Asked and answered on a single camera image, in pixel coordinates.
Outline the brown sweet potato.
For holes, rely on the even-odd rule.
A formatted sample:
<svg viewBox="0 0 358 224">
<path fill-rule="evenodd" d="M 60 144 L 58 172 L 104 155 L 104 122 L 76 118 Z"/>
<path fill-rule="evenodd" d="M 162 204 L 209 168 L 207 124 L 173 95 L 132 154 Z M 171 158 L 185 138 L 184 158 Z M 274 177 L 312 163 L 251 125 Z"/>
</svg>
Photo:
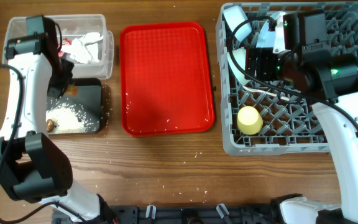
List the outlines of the brown sweet potato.
<svg viewBox="0 0 358 224">
<path fill-rule="evenodd" d="M 67 96 L 76 96 L 78 93 L 78 88 L 74 84 L 69 84 L 64 92 L 64 95 Z"/>
</svg>

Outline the white plastic spoon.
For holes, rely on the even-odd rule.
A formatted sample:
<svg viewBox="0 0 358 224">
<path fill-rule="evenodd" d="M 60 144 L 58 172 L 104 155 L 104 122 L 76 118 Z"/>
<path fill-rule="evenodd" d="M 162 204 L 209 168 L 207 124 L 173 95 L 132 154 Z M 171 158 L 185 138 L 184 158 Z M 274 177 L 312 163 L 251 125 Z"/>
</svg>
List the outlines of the white plastic spoon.
<svg viewBox="0 0 358 224">
<path fill-rule="evenodd" d="M 279 100 L 290 102 L 290 99 L 288 97 L 281 96 L 281 95 L 278 95 L 276 93 L 271 93 L 269 91 L 253 89 L 253 88 L 249 88 L 249 87 L 246 87 L 246 86 L 242 86 L 242 89 L 245 90 L 245 91 L 251 92 L 251 93 L 265 93 L 268 96 L 277 97 Z"/>
</svg>

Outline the white napkin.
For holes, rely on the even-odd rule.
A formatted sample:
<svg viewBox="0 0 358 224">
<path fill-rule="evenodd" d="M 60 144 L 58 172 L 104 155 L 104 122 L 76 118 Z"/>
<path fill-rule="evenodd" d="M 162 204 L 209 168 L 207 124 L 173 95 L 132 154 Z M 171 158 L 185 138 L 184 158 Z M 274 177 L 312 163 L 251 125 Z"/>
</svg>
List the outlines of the white napkin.
<svg viewBox="0 0 358 224">
<path fill-rule="evenodd" d="M 99 45 L 102 44 L 103 38 L 98 32 L 89 32 L 83 37 L 74 38 L 71 40 L 70 53 L 61 58 L 81 64 L 99 63 Z"/>
</svg>

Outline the red snack wrapper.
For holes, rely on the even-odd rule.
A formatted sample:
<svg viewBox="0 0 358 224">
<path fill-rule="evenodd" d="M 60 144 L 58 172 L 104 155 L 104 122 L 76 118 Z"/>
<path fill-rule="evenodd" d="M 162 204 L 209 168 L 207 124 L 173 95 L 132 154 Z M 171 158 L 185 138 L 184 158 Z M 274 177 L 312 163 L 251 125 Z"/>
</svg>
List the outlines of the red snack wrapper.
<svg viewBox="0 0 358 224">
<path fill-rule="evenodd" d="M 64 54 L 69 54 L 71 50 L 71 40 L 64 38 L 62 47 L 58 53 L 59 57 L 63 57 Z"/>
</svg>

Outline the white rice pile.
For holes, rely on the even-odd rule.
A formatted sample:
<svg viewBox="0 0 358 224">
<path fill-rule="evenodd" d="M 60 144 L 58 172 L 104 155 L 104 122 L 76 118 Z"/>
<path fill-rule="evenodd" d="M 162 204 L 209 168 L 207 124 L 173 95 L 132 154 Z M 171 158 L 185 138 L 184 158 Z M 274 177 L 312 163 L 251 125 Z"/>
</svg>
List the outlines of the white rice pile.
<svg viewBox="0 0 358 224">
<path fill-rule="evenodd" d="M 94 133 L 99 129 L 99 116 L 68 98 L 47 103 L 46 121 L 48 119 L 55 122 L 55 128 L 49 134 Z"/>
</svg>

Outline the brown food scrap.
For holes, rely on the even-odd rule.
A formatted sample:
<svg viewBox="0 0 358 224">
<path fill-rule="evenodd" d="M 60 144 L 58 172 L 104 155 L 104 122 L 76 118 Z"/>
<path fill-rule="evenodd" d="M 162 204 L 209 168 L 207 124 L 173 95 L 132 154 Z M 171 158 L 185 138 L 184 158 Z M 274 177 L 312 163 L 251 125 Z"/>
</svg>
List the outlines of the brown food scrap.
<svg viewBox="0 0 358 224">
<path fill-rule="evenodd" d="M 46 121 L 47 132 L 51 133 L 55 128 L 55 122 L 52 119 Z"/>
</svg>

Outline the light blue bowl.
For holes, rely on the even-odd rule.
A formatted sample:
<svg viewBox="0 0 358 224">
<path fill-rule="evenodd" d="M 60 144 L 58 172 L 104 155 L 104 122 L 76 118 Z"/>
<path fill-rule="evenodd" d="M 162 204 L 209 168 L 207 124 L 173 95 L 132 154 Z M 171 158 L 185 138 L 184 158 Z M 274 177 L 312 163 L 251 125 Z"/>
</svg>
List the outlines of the light blue bowl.
<svg viewBox="0 0 358 224">
<path fill-rule="evenodd" d="M 235 28 L 242 22 L 248 20 L 245 12 L 240 6 L 232 6 L 223 10 L 223 16 L 229 26 L 231 32 L 234 32 Z M 235 37 L 238 41 L 242 42 L 252 32 L 251 24 L 247 23 L 243 25 L 236 33 Z"/>
</svg>

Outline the yellow plastic cup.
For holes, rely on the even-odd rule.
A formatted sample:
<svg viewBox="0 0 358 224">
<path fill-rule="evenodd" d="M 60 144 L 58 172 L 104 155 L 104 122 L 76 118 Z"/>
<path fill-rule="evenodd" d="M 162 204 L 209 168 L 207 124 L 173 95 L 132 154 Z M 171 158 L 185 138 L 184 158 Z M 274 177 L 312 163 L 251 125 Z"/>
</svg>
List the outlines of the yellow plastic cup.
<svg viewBox="0 0 358 224">
<path fill-rule="evenodd" d="M 237 114 L 237 127 L 247 135 L 257 134 L 263 125 L 259 112 L 251 106 L 242 107 Z"/>
</svg>

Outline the light blue plate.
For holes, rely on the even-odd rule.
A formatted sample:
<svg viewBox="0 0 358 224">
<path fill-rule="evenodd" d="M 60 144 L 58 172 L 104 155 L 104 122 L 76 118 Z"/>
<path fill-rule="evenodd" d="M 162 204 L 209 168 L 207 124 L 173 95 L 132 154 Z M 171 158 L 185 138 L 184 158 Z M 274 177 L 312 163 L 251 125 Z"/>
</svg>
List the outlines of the light blue plate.
<svg viewBox="0 0 358 224">
<path fill-rule="evenodd" d="M 269 31 L 269 21 L 266 21 L 258 35 L 257 48 L 273 48 L 275 42 L 275 31 Z"/>
</svg>

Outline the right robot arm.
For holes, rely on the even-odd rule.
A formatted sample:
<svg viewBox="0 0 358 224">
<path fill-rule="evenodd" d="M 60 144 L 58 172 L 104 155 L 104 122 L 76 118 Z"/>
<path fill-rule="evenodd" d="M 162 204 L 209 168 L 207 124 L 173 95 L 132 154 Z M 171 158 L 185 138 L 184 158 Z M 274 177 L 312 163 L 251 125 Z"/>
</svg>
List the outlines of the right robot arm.
<svg viewBox="0 0 358 224">
<path fill-rule="evenodd" d="M 293 85 L 292 95 L 312 102 L 329 144 L 336 169 L 341 204 L 308 200 L 301 195 L 273 202 L 282 223 L 358 223 L 358 59 L 334 56 L 322 10 L 265 16 L 271 32 L 281 32 L 285 53 L 266 75 L 250 79 L 269 86 L 274 78 Z"/>
</svg>

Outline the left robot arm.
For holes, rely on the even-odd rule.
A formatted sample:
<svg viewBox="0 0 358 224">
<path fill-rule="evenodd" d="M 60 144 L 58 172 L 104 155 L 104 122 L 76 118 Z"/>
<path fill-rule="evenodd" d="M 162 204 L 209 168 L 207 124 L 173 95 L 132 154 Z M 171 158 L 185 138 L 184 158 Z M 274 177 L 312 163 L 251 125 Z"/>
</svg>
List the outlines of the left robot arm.
<svg viewBox="0 0 358 224">
<path fill-rule="evenodd" d="M 47 98 L 75 86 L 74 64 L 59 56 L 60 26 L 43 15 L 25 22 L 25 36 L 8 40 L 4 49 L 10 85 L 0 130 L 0 186 L 14 201 L 54 207 L 75 223 L 118 223 L 102 196 L 73 179 L 68 157 L 48 136 Z"/>
</svg>

